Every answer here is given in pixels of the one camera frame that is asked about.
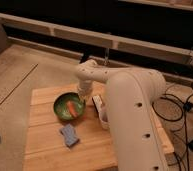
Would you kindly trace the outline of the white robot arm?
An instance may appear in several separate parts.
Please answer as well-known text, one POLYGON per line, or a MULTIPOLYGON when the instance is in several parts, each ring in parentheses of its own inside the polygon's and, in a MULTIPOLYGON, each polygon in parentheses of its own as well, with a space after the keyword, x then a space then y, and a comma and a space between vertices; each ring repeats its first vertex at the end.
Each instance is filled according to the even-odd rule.
POLYGON ((105 85, 105 105, 119 171, 169 171, 152 103, 164 93, 161 72, 140 67, 107 68, 88 60, 75 68, 78 93, 87 97, 92 83, 105 85))

